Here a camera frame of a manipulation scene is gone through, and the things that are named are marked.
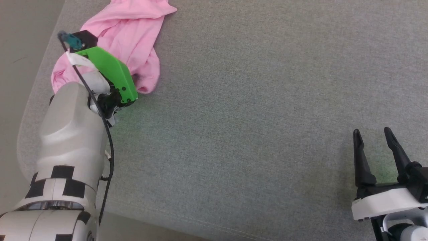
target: black cable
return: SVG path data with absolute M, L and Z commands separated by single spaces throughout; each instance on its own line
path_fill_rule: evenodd
M 64 51 L 67 52 L 67 47 L 65 46 L 65 43 L 64 43 L 64 41 L 61 38 L 61 35 L 62 35 L 62 32 L 58 33 L 58 39 L 61 42 L 61 45 L 62 45 L 62 48 L 64 49 Z M 80 80 L 82 81 L 83 85 L 85 86 L 86 90 L 88 91 L 89 96 L 94 101 L 95 106 L 98 109 L 98 112 L 100 113 L 101 119 L 103 120 L 104 127 L 105 127 L 106 132 L 107 132 L 107 138 L 108 138 L 108 141 L 110 143 L 110 153 L 111 153 L 111 158 L 109 158 L 109 162 L 110 162 L 110 173 L 109 173 L 109 176 L 107 178 L 101 176 L 101 179 L 100 179 L 102 181 L 107 181 L 106 190 L 104 192 L 103 203 L 101 205 L 101 210 L 100 210 L 100 217 L 98 219 L 98 223 L 101 224 L 101 220 L 102 220 L 102 217 L 103 217 L 103 214 L 104 214 L 104 207 L 105 207 L 106 201 L 107 201 L 107 194 L 108 194 L 108 190 L 109 190 L 109 187 L 110 187 L 110 181 L 111 181 L 111 178 L 113 177 L 113 172 L 114 172 L 114 148 L 113 148 L 113 140 L 111 138 L 110 128 L 108 126 L 107 120 L 106 120 L 106 118 L 104 116 L 104 113 L 102 113 L 102 111 L 101 111 L 101 107 L 98 104 L 97 99 L 95 98 L 94 93 L 89 88 L 89 86 L 86 83 L 85 79 L 83 79 L 83 76 L 80 74 L 80 72 L 77 69 L 77 67 L 75 65 L 72 65 L 72 66 L 73 66 L 74 71 L 79 76 Z

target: pink garment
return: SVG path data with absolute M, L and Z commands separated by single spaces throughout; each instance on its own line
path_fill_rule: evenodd
M 153 49 L 165 15 L 177 11 L 168 0 L 111 0 L 101 12 L 89 19 L 80 30 L 88 30 L 98 37 L 98 46 L 128 66 L 131 75 L 139 78 L 134 84 L 140 93 L 150 93 L 160 74 L 159 58 Z M 88 67 L 79 67 L 82 73 Z M 65 54 L 51 76 L 56 93 L 67 82 L 79 81 Z

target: gray mattress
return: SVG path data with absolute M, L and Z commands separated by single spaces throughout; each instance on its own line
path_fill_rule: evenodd
M 396 178 L 384 126 L 428 164 L 428 3 L 170 3 L 159 85 L 112 129 L 107 210 L 211 240 L 374 240 L 352 219 L 352 131 L 380 182 Z M 107 4 L 66 0 L 54 34 Z M 52 35 L 22 120 L 28 179 L 61 53 Z

